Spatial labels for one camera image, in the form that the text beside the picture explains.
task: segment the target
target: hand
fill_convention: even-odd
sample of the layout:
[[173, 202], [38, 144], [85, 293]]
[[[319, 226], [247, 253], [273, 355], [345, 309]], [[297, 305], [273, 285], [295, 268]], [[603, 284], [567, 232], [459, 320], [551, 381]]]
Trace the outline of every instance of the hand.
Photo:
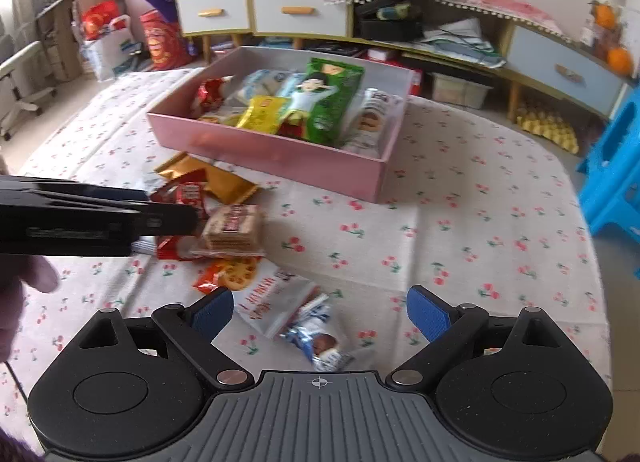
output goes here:
[[58, 287], [58, 275], [41, 256], [0, 254], [0, 362], [11, 355], [24, 303], [22, 282], [40, 292]]

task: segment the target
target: green snack package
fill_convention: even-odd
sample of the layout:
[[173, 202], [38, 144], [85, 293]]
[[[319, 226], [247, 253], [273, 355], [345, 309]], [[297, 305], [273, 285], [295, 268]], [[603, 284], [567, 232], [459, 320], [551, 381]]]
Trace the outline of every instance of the green snack package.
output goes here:
[[364, 68], [355, 64], [311, 59], [282, 112], [279, 134], [333, 146], [363, 75]]

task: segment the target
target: blue gripper pad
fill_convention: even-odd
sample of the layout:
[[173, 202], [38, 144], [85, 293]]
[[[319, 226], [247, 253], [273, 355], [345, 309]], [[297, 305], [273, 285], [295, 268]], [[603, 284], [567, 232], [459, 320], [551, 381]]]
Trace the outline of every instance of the blue gripper pad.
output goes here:
[[430, 343], [451, 326], [451, 318], [446, 310], [438, 307], [415, 288], [409, 289], [406, 295], [406, 313], [411, 323], [420, 329]]
[[210, 343], [231, 321], [233, 314], [234, 296], [226, 290], [193, 314], [191, 328]]

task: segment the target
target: light blue drawer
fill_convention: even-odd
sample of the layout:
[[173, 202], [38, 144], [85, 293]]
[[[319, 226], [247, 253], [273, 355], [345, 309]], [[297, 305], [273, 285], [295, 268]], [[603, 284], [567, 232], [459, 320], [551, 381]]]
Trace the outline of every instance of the light blue drawer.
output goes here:
[[[623, 82], [578, 52], [520, 26], [513, 34], [507, 62], [511, 70], [543, 82], [607, 116]], [[570, 81], [556, 71], [556, 64], [584, 80]]]

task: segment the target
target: plastic storage box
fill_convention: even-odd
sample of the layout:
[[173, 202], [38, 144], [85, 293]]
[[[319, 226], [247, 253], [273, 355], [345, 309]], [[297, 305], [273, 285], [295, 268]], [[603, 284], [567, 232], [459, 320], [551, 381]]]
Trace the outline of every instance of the plastic storage box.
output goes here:
[[487, 92], [493, 89], [491, 86], [484, 86], [484, 84], [444, 74], [434, 72], [432, 75], [434, 79], [433, 100], [438, 102], [448, 102], [450, 104], [460, 104], [467, 108], [480, 109]]
[[[231, 92], [239, 89], [242, 80], [251, 72], [262, 68], [302, 72], [313, 57], [326, 59], [327, 55], [279, 48], [236, 48], [150, 108], [149, 122], [158, 142], [193, 155], [230, 162], [375, 203], [404, 119], [414, 76], [412, 70], [356, 58], [333, 58], [365, 69], [361, 91], [379, 88], [402, 98], [380, 140], [380, 159], [279, 135], [190, 119], [191, 104], [203, 80], [234, 76], [226, 87], [226, 91]], [[361, 95], [353, 99], [343, 118], [343, 126], [354, 117], [361, 100]]]

